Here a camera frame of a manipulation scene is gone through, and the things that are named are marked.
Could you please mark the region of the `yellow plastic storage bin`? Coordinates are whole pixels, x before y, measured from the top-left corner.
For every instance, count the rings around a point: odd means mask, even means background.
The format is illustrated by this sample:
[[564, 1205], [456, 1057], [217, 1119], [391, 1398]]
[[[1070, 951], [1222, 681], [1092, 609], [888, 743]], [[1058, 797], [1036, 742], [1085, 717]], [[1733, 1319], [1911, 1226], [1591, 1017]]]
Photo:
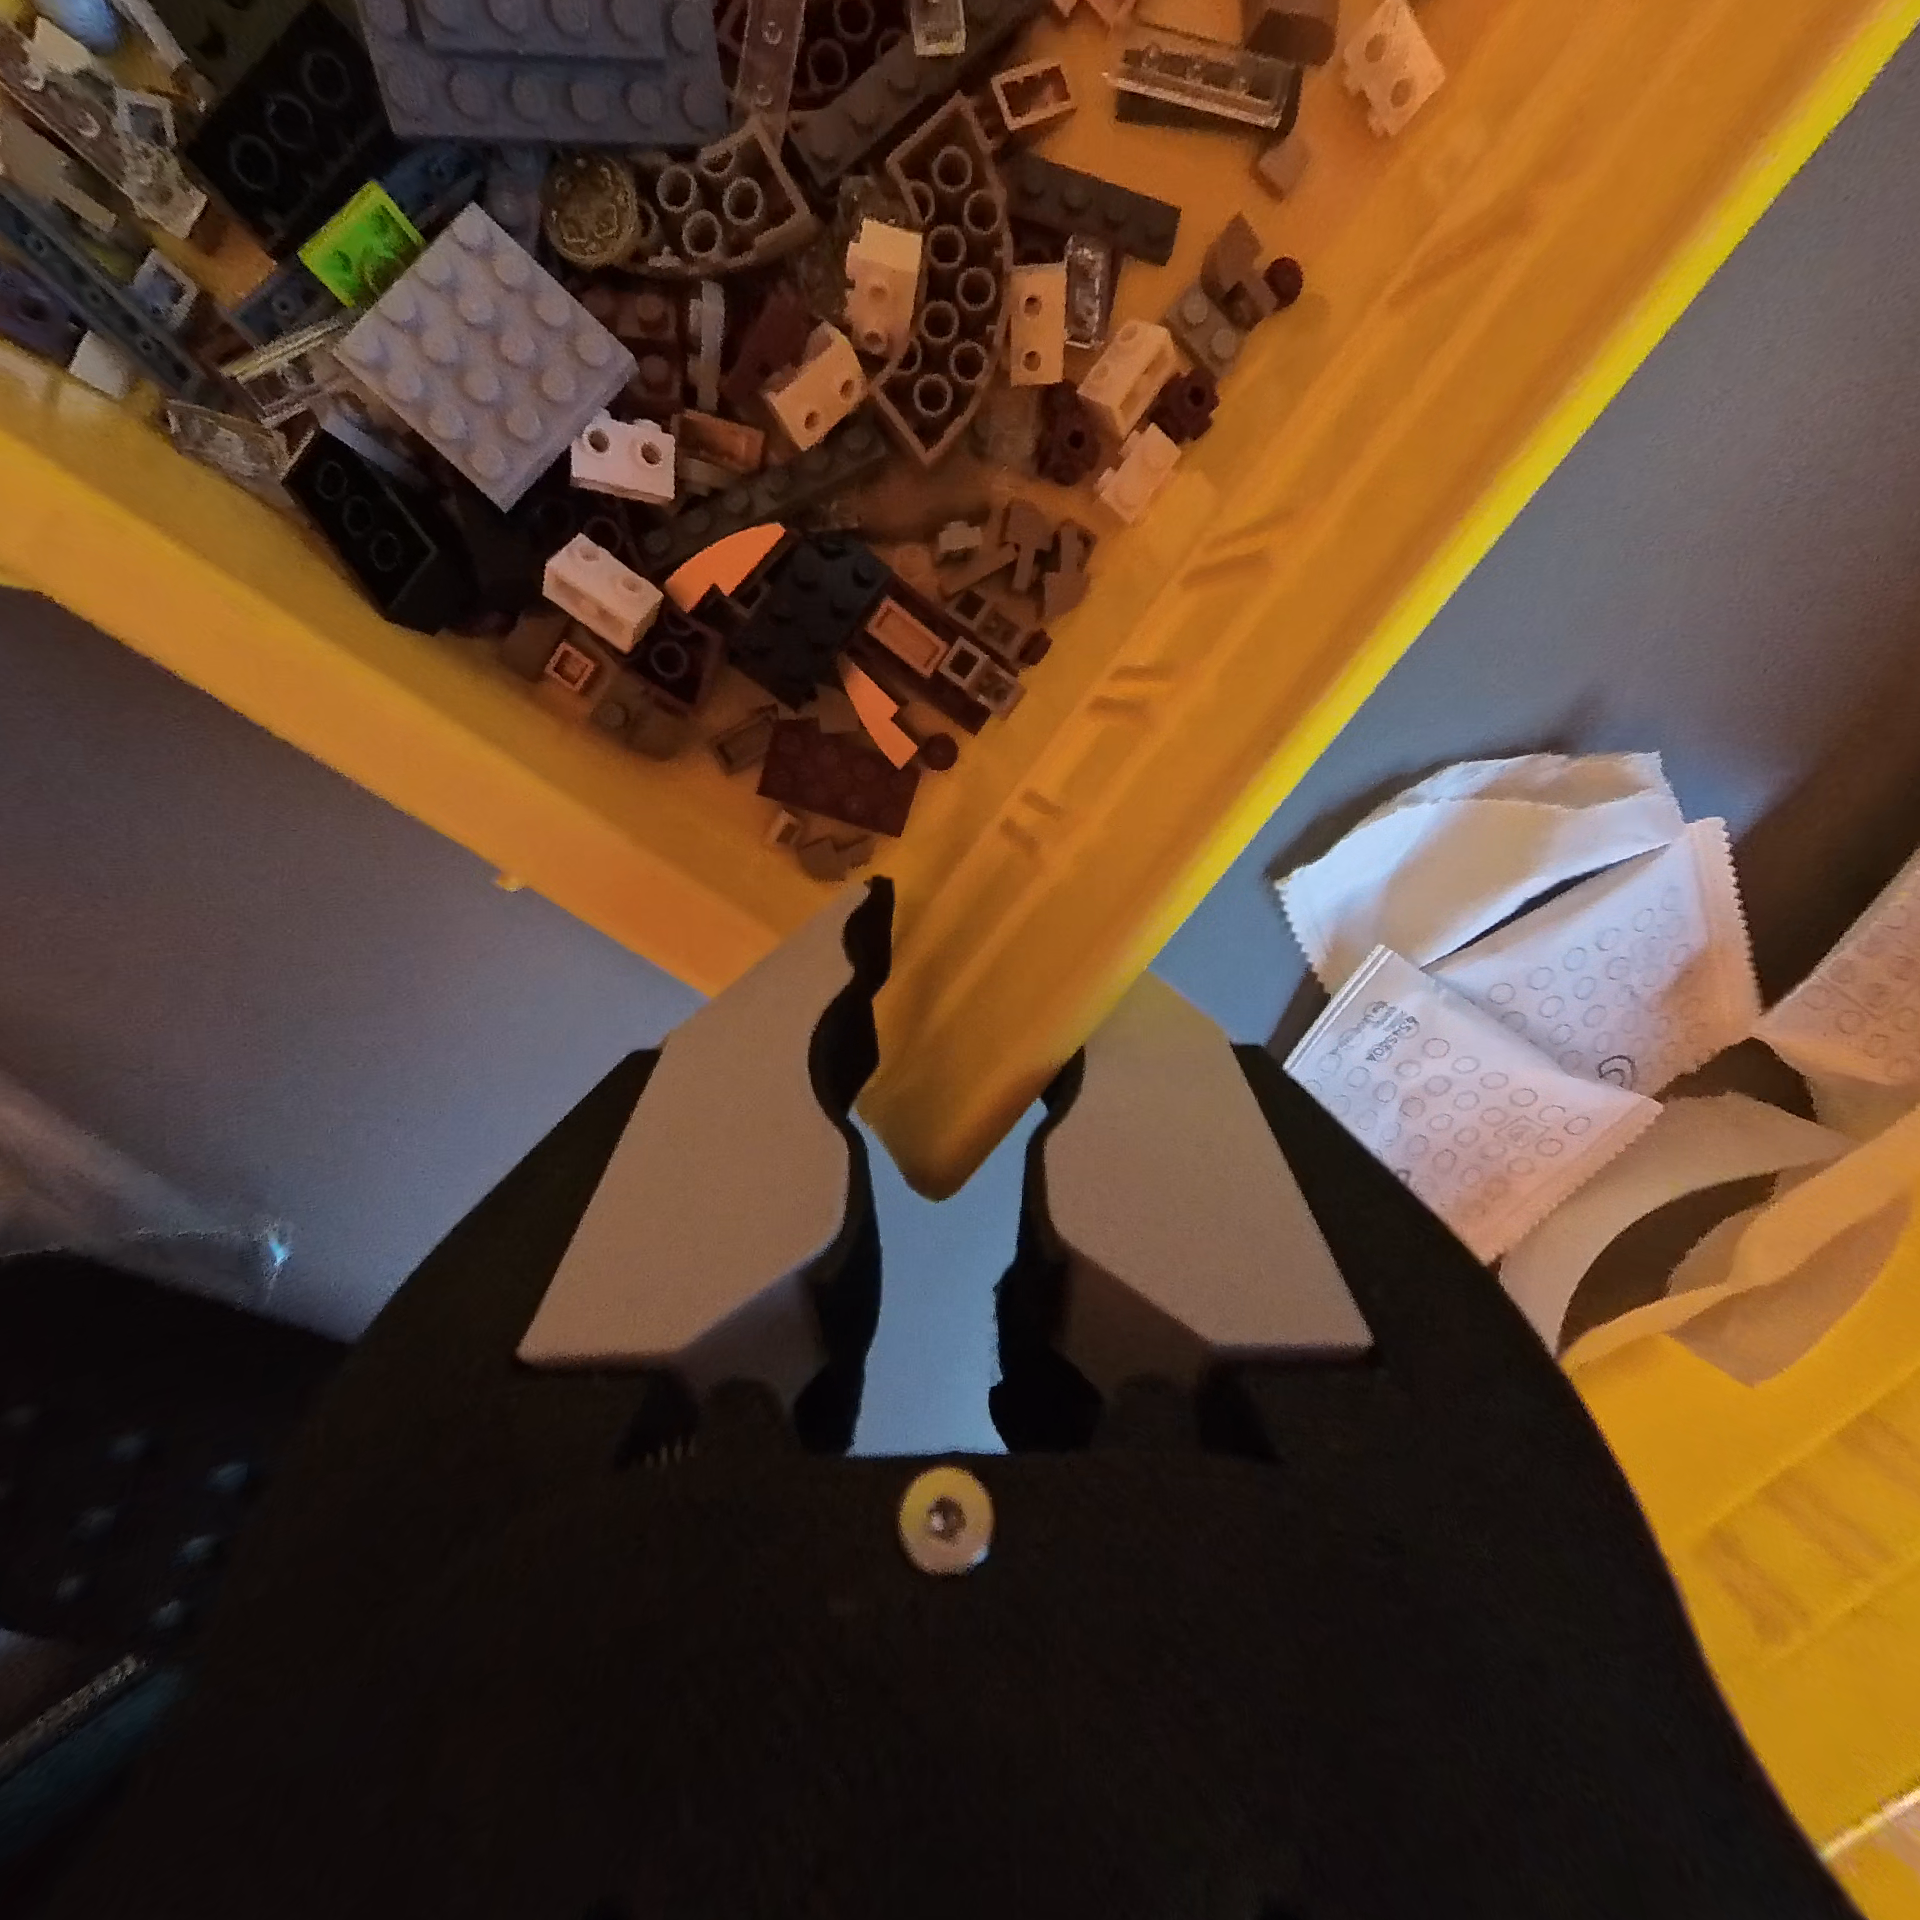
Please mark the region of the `yellow plastic storage bin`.
[[1868, 1915], [1916, 1915], [1916, 1201], [1572, 1367], [1722, 1692]]
[[[1223, 142], [1082, 99], [1070, 166], [1184, 211], [1153, 319], [1230, 197], [1304, 260], [1212, 429], [1022, 706], [924, 786], [896, 851], [861, 1111], [957, 1187], [1188, 917], [1745, 229], [1916, 4], [1424, 4], [1443, 69], [1393, 135], [1307, 81], [1275, 204]], [[4, 582], [46, 593], [708, 994], [822, 888], [706, 747], [652, 762], [477, 642], [383, 621], [292, 515], [4, 348]]]

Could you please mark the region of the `dark green jacket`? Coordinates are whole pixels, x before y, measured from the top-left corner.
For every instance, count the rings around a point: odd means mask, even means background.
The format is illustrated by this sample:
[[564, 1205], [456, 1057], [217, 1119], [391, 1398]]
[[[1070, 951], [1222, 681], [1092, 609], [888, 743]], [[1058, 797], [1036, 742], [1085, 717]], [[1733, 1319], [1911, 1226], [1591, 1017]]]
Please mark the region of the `dark green jacket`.
[[179, 1698], [179, 1663], [4, 1634], [2, 1914], [36, 1915]]

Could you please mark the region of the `heap of white paper bags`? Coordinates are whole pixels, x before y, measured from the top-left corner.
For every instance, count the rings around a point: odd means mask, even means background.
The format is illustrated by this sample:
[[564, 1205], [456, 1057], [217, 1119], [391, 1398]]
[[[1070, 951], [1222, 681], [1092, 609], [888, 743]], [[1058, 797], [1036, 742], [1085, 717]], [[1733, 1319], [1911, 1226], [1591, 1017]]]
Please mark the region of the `heap of white paper bags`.
[[1285, 1071], [1565, 1367], [1675, 1336], [1764, 1384], [1916, 1229], [1916, 856], [1767, 1010], [1651, 752], [1454, 762], [1275, 894], [1329, 991]]

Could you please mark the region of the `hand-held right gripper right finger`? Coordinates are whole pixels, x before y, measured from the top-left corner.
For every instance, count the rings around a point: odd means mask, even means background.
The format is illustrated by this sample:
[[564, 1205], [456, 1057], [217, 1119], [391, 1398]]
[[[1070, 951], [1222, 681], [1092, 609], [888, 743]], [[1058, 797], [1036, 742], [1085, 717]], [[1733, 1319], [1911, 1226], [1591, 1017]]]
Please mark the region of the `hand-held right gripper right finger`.
[[1125, 1389], [1371, 1350], [1227, 1034], [1152, 971], [1042, 1093], [994, 1291], [1012, 1454], [1088, 1445]]

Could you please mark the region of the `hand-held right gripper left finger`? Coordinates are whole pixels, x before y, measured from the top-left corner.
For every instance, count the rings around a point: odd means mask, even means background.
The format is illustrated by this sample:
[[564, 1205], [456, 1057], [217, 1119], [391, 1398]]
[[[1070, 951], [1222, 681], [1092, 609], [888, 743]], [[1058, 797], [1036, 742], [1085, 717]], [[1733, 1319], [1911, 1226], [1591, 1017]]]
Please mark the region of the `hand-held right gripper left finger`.
[[515, 1359], [652, 1380], [678, 1427], [722, 1385], [844, 1454], [881, 1305], [866, 1141], [896, 888], [854, 877], [678, 1023], [558, 1257]]

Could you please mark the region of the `grey desk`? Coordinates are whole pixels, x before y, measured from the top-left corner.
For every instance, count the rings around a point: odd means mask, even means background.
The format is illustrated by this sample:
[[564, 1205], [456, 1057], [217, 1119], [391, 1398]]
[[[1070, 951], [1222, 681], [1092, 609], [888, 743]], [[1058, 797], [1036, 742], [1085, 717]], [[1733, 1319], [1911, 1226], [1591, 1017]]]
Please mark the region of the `grey desk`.
[[[1916, 849], [1918, 65], [1908, 40], [1153, 969], [1284, 1056], [1268, 877], [1432, 768], [1659, 752], [1740, 834], [1766, 996]], [[4, 589], [4, 1073], [290, 1233], [352, 1338], [697, 1002], [51, 601]]]

